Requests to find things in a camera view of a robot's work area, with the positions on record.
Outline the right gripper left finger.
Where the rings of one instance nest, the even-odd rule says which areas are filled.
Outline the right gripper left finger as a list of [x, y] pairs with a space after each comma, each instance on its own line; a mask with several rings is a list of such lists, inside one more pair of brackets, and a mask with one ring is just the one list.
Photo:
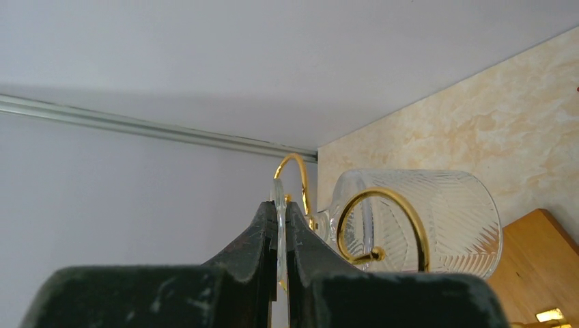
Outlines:
[[203, 264], [69, 266], [36, 293], [22, 327], [269, 327], [277, 212], [263, 202], [248, 228]]

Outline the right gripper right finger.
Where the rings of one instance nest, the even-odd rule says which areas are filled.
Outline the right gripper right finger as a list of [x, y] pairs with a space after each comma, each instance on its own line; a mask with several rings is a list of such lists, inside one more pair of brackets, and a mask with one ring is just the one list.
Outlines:
[[508, 327], [497, 296], [464, 274], [367, 273], [286, 207], [291, 327]]

